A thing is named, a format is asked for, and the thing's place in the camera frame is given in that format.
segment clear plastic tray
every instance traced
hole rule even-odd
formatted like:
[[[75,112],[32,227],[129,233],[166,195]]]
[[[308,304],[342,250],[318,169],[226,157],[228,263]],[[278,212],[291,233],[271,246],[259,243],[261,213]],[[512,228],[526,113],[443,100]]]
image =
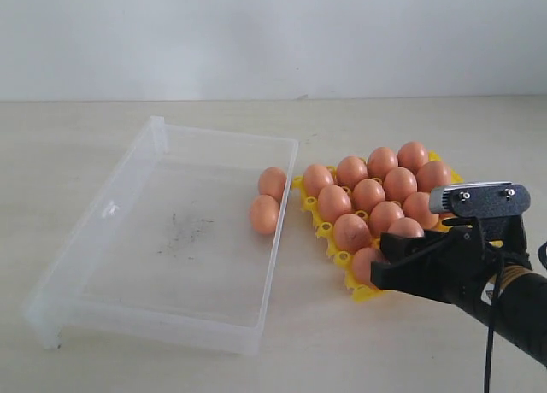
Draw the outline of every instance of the clear plastic tray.
[[[297,147],[153,117],[31,294],[41,343],[76,325],[256,353]],[[272,237],[247,219],[266,167],[288,177]]]

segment yellow egg tray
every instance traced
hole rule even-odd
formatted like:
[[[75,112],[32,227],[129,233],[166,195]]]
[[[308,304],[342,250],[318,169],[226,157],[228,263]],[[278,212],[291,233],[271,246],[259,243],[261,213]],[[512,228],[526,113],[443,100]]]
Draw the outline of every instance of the yellow egg tray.
[[[441,160],[441,158],[434,151],[429,152],[429,160]],[[327,167],[332,174],[333,178],[336,178],[336,167]],[[454,170],[452,170],[452,184],[463,182],[462,177],[458,175]],[[344,284],[348,290],[351,291],[351,298],[355,302],[365,302],[375,296],[379,296],[384,293],[382,290],[377,290],[366,286],[365,284],[360,284],[356,281],[351,273],[351,255],[345,250],[340,250],[337,248],[334,243],[334,238],[332,236],[332,224],[325,222],[319,216],[317,211],[317,198],[314,196],[308,196],[303,186],[303,176],[297,176],[292,180],[291,189],[297,189],[300,191],[300,204],[303,212],[310,212],[312,216],[312,225],[315,229],[315,236],[317,238],[324,238],[327,241],[326,255],[329,259],[332,258],[332,261],[335,265],[342,267],[345,270],[345,279]],[[347,187],[344,187],[346,192],[351,195],[350,190]],[[366,222],[368,222],[368,215],[365,211],[357,210],[356,214],[361,216]],[[446,232],[449,228],[444,226],[441,223],[441,220],[433,228],[436,231]],[[376,249],[379,249],[379,238],[373,239],[372,246]]]

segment table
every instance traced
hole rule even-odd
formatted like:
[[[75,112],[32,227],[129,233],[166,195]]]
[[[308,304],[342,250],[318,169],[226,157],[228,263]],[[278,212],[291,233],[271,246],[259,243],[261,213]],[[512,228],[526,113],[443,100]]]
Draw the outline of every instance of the table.
[[[469,392],[482,389],[486,329],[453,306],[390,294],[350,300],[291,195],[262,350],[205,352],[84,329],[44,351],[21,304],[151,115],[174,124],[297,138],[297,174],[411,139],[466,180],[532,194],[533,265],[547,237],[541,171],[547,97],[288,102],[0,103],[0,391]],[[492,392],[543,392],[544,369],[497,337]]]

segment black cable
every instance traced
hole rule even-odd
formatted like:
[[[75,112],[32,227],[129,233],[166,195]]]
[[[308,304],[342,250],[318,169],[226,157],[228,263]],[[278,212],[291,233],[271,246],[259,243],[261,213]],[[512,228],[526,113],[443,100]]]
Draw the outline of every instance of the black cable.
[[[502,285],[503,269],[505,268],[503,255],[498,255],[497,260],[498,260],[498,265],[497,265],[496,282],[494,283],[494,289],[492,291],[491,309],[490,309],[490,314],[488,317],[488,338],[486,340],[484,393],[490,393],[492,351],[494,350],[494,329],[496,327],[496,317],[497,317],[497,300],[499,298],[499,291]]]

